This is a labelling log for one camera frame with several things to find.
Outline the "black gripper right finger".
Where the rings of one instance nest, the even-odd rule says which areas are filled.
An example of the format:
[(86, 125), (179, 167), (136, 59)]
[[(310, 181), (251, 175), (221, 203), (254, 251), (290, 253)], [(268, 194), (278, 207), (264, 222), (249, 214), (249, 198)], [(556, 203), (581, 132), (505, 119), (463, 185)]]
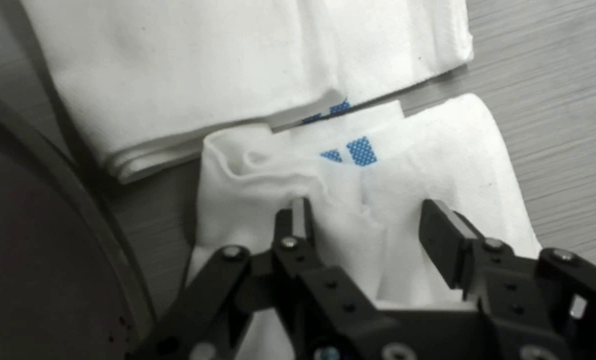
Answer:
[(483, 269), (483, 233), (440, 200), (423, 200), (418, 237), (452, 289), (474, 289)]

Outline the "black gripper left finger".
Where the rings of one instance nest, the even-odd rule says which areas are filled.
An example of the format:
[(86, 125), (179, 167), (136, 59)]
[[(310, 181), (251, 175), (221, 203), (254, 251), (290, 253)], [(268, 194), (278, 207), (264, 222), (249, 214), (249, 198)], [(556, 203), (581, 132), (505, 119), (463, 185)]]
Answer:
[(273, 219), (273, 266), (286, 273), (319, 269), (315, 250), (314, 214), (307, 198), (296, 198)]

